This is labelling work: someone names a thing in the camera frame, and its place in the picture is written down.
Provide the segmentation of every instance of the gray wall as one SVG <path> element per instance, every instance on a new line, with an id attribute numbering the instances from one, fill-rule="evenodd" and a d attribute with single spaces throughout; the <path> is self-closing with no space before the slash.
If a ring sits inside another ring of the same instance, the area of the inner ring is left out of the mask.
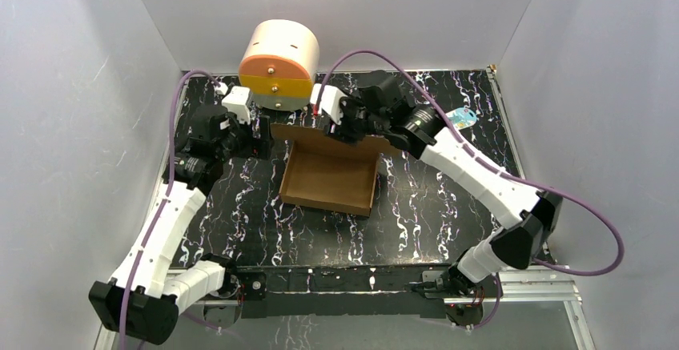
<path id="1" fill-rule="evenodd" d="M 141 0 L 0 0 L 0 348 L 91 348 L 179 68 Z"/>
<path id="2" fill-rule="evenodd" d="M 577 280 L 601 349 L 679 344 L 677 34 L 679 0 L 532 0 L 499 66 L 527 176 L 591 200 L 627 244 Z M 615 252 L 576 207 L 550 244 L 573 268 Z"/>
<path id="3" fill-rule="evenodd" d="M 143 0 L 183 69 L 236 72 L 262 21 L 301 22 L 320 44 L 319 69 L 355 48 L 405 68 L 485 67 L 500 61 L 530 0 Z M 342 70 L 382 67 L 357 57 Z"/>

